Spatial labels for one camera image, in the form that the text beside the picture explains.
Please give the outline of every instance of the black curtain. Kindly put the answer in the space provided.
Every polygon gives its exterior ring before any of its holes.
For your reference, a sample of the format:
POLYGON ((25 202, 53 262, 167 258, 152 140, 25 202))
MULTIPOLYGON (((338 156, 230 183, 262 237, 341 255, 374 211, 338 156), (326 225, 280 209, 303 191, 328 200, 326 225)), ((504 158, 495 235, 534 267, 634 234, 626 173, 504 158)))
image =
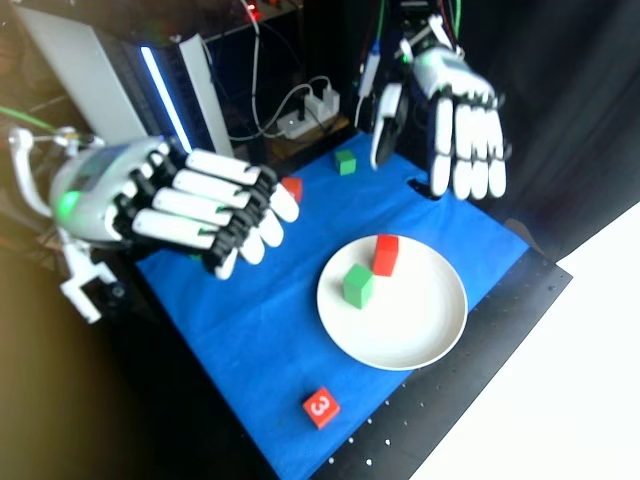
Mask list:
POLYGON ((466 2, 467 59, 506 95, 507 195, 552 259, 640 201, 640 2, 466 2))

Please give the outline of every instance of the red cube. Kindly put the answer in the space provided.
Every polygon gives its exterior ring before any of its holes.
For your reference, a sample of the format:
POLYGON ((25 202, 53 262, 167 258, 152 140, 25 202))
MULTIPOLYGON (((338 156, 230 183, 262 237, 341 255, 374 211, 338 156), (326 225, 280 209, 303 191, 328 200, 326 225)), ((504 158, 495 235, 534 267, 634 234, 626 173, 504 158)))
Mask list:
POLYGON ((373 257, 373 273, 390 277, 398 259, 398 237, 378 235, 376 253, 373 257))
POLYGON ((293 196, 297 203, 302 200, 302 179, 296 177, 285 177, 282 179, 282 186, 293 196))
POLYGON ((302 406, 319 429, 329 423, 340 411, 340 405, 325 387, 311 395, 302 406))

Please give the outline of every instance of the cube with number 3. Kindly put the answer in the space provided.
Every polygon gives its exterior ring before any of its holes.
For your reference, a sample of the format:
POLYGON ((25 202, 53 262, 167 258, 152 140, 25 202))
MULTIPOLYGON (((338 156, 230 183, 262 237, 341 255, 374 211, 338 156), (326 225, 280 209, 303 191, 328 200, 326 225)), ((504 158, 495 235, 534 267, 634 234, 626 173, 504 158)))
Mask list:
POLYGON ((323 428, 340 411, 340 405, 325 387, 311 395, 302 406, 318 428, 323 428))

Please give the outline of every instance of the white floor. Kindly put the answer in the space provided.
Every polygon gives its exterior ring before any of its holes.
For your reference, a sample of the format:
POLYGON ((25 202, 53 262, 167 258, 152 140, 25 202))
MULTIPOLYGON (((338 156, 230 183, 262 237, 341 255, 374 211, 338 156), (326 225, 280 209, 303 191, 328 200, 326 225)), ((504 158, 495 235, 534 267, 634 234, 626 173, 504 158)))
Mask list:
POLYGON ((640 204, 559 265, 574 280, 412 480, 640 479, 640 204))

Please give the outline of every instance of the white light strip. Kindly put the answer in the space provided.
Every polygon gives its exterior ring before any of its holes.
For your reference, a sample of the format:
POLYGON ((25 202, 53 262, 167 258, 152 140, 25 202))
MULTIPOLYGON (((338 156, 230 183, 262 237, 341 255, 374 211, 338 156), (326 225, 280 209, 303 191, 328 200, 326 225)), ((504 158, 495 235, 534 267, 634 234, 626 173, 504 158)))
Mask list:
POLYGON ((153 58, 151 49, 149 47, 140 47, 140 52, 142 53, 142 58, 144 58, 144 61, 147 64, 147 68, 149 69, 149 73, 151 74, 151 78, 153 79, 153 83, 156 84, 156 89, 160 94, 160 98, 162 99, 165 110, 169 114, 169 119, 171 119, 173 128, 176 131, 176 135, 178 135, 180 143, 182 143, 182 148, 184 148, 187 153, 191 153, 191 144, 189 143, 187 134, 184 131, 184 127, 182 126, 182 122, 180 121, 180 117, 178 116, 178 112, 173 106, 171 96, 169 95, 167 86, 162 79, 162 75, 160 74, 160 70, 158 69, 158 65, 156 64, 156 60, 155 58, 153 58))

